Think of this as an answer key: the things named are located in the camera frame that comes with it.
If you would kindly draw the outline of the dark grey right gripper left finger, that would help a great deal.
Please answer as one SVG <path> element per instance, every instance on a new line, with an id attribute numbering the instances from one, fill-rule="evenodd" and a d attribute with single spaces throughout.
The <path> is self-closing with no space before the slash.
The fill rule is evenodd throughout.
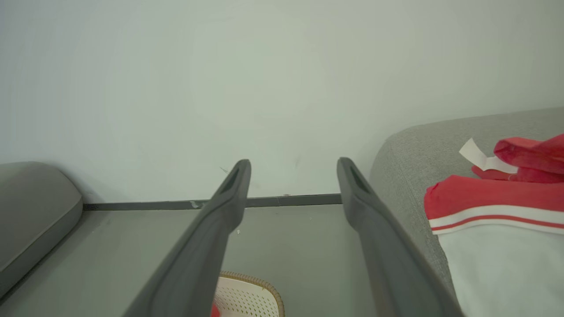
<path id="1" fill-rule="evenodd" d="M 209 317 L 230 234 L 246 208 L 251 163 L 240 160 L 125 311 L 126 317 Z"/>

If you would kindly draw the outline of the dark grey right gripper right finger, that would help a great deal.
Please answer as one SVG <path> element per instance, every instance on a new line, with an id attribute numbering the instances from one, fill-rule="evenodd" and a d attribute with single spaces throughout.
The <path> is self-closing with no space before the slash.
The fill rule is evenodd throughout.
<path id="1" fill-rule="evenodd" d="M 461 317 L 433 271 L 354 161 L 337 161 L 345 217 L 358 233 L 379 317 Z"/>

